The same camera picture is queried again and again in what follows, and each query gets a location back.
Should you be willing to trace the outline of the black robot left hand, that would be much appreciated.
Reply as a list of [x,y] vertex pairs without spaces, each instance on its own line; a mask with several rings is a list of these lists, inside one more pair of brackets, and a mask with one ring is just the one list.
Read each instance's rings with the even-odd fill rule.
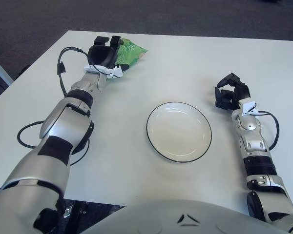
[[110,45],[106,45],[109,42],[109,37],[97,36],[94,40],[93,46],[88,51],[88,63],[89,65],[104,66],[108,69],[120,66],[122,71],[129,69],[129,65],[126,63],[116,64],[117,53],[123,41],[120,36],[112,36]]

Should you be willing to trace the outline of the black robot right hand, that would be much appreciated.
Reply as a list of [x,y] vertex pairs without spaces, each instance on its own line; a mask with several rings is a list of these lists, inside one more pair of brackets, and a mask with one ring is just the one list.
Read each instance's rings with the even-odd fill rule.
[[[220,90],[221,87],[226,85],[234,87],[234,90]],[[239,100],[250,97],[248,86],[234,73],[225,76],[215,87],[215,106],[224,110],[237,110],[240,108]]]

